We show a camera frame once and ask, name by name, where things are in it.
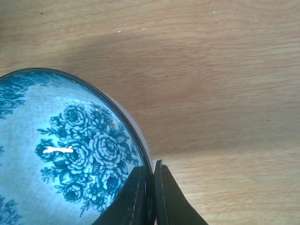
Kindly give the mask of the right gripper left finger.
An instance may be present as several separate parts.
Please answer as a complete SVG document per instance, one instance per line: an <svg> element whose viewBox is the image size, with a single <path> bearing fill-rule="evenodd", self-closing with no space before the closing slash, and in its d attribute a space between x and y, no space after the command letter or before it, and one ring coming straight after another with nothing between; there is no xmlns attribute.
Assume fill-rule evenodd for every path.
<svg viewBox="0 0 300 225"><path fill-rule="evenodd" d="M145 173L135 167L113 203L93 223L95 225L147 225L148 210L145 195Z"/></svg>

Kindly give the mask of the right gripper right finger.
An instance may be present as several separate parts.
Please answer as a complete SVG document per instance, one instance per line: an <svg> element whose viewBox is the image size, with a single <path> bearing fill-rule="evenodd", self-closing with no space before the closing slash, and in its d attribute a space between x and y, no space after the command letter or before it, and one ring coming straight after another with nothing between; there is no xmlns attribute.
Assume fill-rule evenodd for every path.
<svg viewBox="0 0 300 225"><path fill-rule="evenodd" d="M185 198L169 168L157 161L154 172L158 225L207 225Z"/></svg>

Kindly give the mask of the blue floral patterned bowl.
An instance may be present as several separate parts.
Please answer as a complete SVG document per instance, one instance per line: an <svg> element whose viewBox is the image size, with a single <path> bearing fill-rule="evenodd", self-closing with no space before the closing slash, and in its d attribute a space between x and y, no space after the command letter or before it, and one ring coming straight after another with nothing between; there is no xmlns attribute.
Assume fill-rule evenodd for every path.
<svg viewBox="0 0 300 225"><path fill-rule="evenodd" d="M82 79L47 68L1 77L1 224L91 225L140 166L151 222L149 156L133 118Z"/></svg>

